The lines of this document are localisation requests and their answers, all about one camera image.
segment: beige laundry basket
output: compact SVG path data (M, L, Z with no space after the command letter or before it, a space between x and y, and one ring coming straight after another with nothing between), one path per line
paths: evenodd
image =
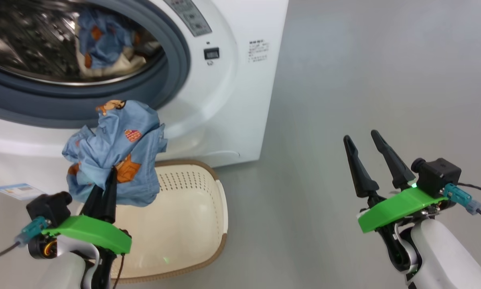
M132 236L119 283L146 282L181 275L209 265L221 254L228 210L215 172L198 161L156 164L160 192L144 208L117 206L117 228ZM117 278L118 257L111 277Z

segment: white washing machine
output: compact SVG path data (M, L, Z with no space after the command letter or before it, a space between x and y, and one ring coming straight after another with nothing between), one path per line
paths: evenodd
M62 148L81 126L95 126L95 107L110 99L158 110L169 143L157 160L216 167L259 158L288 0L3 3L0 187L67 190ZM120 14L162 49L143 55L141 68L84 79L67 63L82 5Z

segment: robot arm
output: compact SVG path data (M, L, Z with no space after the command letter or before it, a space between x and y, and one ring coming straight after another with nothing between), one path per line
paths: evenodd
M481 205L457 188L461 169L444 159L416 160L415 175L385 142L371 132L376 148L385 157L394 188L401 192L389 199L377 194L379 185L370 178L349 136L344 145L356 195L367 197L358 223L364 233L378 232L387 246L392 265L405 276L409 289L481 289L481 267L456 237L435 216L456 203L476 214ZM400 227L412 225L402 232Z
M34 258L54 258L41 278L40 288L109 289L110 271L117 255L130 252L132 238L114 227L117 171L112 168L103 191L94 186L80 216L69 216L66 192L41 195L27 205L32 219L46 218L49 226L32 238L28 249ZM65 212L63 218L55 218Z
M425 219L411 229L421 264L407 280L417 289L481 289L481 267L458 239L437 220Z

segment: light blue cloth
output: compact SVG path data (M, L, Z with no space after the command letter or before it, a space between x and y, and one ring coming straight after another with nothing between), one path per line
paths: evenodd
M84 8L78 17L79 51L90 54L90 68L112 66L124 47L132 47L133 29L125 19L117 14L106 13L100 9ZM92 29L97 26L102 35L97 41L92 38Z
M131 141L127 132L135 130L142 136ZM123 108L107 110L106 115L99 111L96 133L84 126L70 137L62 151L68 161L79 163L77 174L67 175L69 192L84 203L94 184L106 189L112 167L131 154L131 161L141 166L132 181L118 183L117 204L147 206L160 190L154 161L156 154L165 152L166 147L164 125L149 106L128 100Z

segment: gray floor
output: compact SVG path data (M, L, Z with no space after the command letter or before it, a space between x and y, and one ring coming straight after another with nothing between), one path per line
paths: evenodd
M379 236L355 218L365 201L345 134L380 192L393 189L373 128L405 162L444 157L481 185L481 2L290 0L261 159L218 170L230 221L223 254L120 288L404 289ZM9 240L26 213L2 195L0 207ZM439 219L481 265L481 218L455 207ZM0 288L30 287L45 268L13 251L0 259Z

